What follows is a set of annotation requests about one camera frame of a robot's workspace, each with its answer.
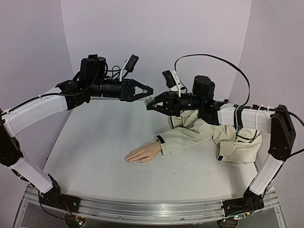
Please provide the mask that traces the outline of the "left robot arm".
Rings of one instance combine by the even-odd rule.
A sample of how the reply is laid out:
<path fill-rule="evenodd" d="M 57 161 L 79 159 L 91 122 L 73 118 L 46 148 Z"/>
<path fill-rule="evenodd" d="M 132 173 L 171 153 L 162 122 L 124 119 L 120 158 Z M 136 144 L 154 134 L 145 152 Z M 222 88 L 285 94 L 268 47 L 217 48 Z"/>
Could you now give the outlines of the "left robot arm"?
<path fill-rule="evenodd" d="M 45 199 L 55 208 L 64 204 L 64 196 L 57 181 L 41 168 L 32 164 L 22 152 L 17 135 L 28 127 L 54 114 L 73 110 L 92 97 L 117 98 L 134 102 L 153 94 L 153 89 L 126 76 L 133 72 L 138 56 L 131 55 L 117 79 L 109 77 L 104 57 L 89 55 L 80 62 L 80 70 L 71 80 L 57 84 L 47 92 L 37 95 L 0 113 L 0 163 L 19 178 L 46 194 Z"/>

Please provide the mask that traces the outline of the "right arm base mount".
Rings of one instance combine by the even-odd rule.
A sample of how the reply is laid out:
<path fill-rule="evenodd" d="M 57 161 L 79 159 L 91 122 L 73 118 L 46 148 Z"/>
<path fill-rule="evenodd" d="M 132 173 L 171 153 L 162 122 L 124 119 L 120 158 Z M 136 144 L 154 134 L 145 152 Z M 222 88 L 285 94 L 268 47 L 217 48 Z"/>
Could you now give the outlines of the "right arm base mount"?
<path fill-rule="evenodd" d="M 243 197 L 235 199 L 227 199 L 222 202 L 221 208 L 224 211 L 224 218 L 230 218 L 240 214 L 253 213 L 264 208 L 264 196 L 267 187 L 264 188 L 260 195 L 252 192 L 249 187 L 245 190 Z"/>

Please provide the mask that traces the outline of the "clear nail polish bottle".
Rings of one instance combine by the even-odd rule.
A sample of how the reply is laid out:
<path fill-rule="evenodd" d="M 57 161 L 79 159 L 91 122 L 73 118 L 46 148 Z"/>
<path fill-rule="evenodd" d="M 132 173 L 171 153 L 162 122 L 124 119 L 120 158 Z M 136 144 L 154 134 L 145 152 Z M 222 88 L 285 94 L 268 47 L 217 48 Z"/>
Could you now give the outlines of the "clear nail polish bottle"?
<path fill-rule="evenodd" d="M 154 102 L 155 98 L 153 96 L 148 96 L 145 98 L 144 103 L 146 106 L 148 106 L 150 103 Z"/>

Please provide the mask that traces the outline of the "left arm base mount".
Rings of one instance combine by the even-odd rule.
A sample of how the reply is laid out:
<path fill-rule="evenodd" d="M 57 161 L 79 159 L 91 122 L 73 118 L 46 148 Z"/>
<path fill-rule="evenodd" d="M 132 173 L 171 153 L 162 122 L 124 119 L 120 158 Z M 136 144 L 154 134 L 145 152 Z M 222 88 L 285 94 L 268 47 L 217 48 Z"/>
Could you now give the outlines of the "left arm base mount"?
<path fill-rule="evenodd" d="M 61 192 L 58 182 L 48 174 L 52 181 L 52 188 L 46 193 L 39 195 L 39 203 L 52 208 L 66 210 L 68 212 L 78 212 L 80 198 L 72 195 L 66 195 Z"/>

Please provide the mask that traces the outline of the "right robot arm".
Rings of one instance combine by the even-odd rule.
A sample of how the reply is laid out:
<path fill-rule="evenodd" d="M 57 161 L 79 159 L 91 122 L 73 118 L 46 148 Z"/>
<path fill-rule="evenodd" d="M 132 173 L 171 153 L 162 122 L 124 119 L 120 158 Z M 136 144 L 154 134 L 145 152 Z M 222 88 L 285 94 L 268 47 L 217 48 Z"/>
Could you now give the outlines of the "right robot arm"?
<path fill-rule="evenodd" d="M 268 155 L 249 185 L 250 193 L 261 195 L 292 156 L 295 129 L 286 107 L 215 101 L 215 84 L 207 76 L 194 78 L 190 94 L 181 93 L 177 77 L 168 76 L 166 81 L 169 90 L 145 102 L 148 110 L 172 117 L 172 128 L 156 136 L 163 155 L 211 140 L 217 147 L 217 160 L 252 163 L 262 145 L 262 134 L 268 133 Z"/>

